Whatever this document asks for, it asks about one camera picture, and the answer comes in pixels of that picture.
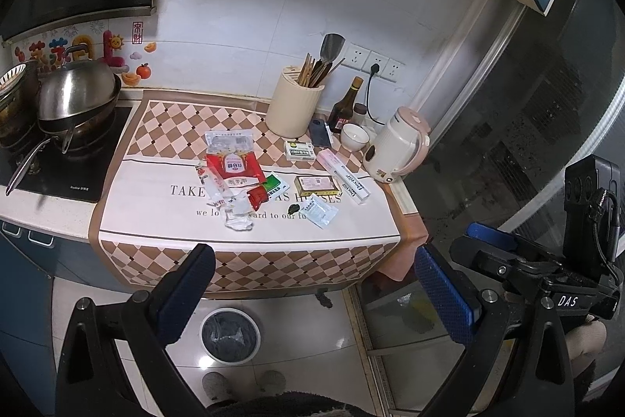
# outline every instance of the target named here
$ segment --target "small jar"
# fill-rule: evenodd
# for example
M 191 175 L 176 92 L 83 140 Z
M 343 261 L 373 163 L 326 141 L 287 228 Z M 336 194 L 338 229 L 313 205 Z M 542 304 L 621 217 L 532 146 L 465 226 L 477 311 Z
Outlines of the small jar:
M 351 118 L 351 123 L 361 126 L 364 123 L 365 115 L 367 115 L 367 107 L 362 103 L 354 103 L 354 115 Z

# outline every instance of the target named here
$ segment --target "green packet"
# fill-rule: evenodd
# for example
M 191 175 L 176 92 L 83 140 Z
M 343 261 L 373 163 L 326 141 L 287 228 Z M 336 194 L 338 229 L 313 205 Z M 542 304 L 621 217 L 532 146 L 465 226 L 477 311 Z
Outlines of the green packet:
M 290 186 L 276 174 L 269 174 L 267 180 L 262 183 L 262 186 L 265 188 L 270 200 L 275 200 L 290 188 Z

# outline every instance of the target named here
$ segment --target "utensil holder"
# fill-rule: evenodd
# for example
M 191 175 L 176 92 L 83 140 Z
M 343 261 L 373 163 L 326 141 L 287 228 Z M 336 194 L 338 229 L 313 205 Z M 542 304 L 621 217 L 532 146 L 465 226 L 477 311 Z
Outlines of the utensil holder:
M 326 87 L 302 87 L 295 82 L 298 74 L 299 68 L 292 66 L 282 70 L 265 116 L 267 127 L 276 135 L 288 139 L 306 133 L 321 92 Z

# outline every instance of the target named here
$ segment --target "drawer handle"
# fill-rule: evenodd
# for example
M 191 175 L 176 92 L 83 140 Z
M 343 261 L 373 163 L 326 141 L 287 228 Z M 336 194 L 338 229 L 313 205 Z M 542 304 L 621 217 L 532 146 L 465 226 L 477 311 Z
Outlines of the drawer handle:
M 11 232 L 7 228 L 7 223 L 5 221 L 2 221 L 2 232 L 7 234 L 8 236 L 15 237 L 15 238 L 20 238 L 22 236 L 22 227 L 18 227 L 18 231 L 17 232 Z
M 32 244 L 37 244 L 37 245 L 39 245 L 39 246 L 43 246 L 43 247 L 52 247 L 52 245 L 54 244 L 54 238 L 53 238 L 52 236 L 50 236 L 50 242 L 47 242 L 47 243 L 46 243 L 46 242 L 41 242 L 41 241 L 38 241 L 37 239 L 33 239 L 33 238 L 30 236 L 30 234 L 31 234 L 31 233 L 32 233 L 32 230 L 29 230 L 29 231 L 28 231 L 28 235 L 27 235 L 27 237 L 28 237 L 28 240 L 29 240 L 30 242 L 32 242 Z

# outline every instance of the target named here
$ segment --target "screw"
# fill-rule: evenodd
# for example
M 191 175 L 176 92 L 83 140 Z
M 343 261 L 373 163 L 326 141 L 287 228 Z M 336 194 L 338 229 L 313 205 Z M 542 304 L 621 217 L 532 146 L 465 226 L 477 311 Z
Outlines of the screw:
M 86 310 L 89 307 L 90 302 L 91 299 L 89 297 L 83 297 L 76 303 L 76 308 L 79 310 Z
M 145 302 L 146 300 L 148 300 L 149 296 L 150 292 L 148 292 L 147 290 L 137 290 L 134 294 L 132 294 L 132 301 Z
M 545 308 L 546 310 L 552 310 L 554 307 L 554 303 L 551 300 L 550 297 L 543 297 L 541 299 L 541 305 L 543 306 L 543 308 Z
M 495 290 L 486 289 L 482 290 L 482 298 L 486 302 L 495 302 L 497 299 L 499 299 L 499 296 L 497 295 L 497 292 Z

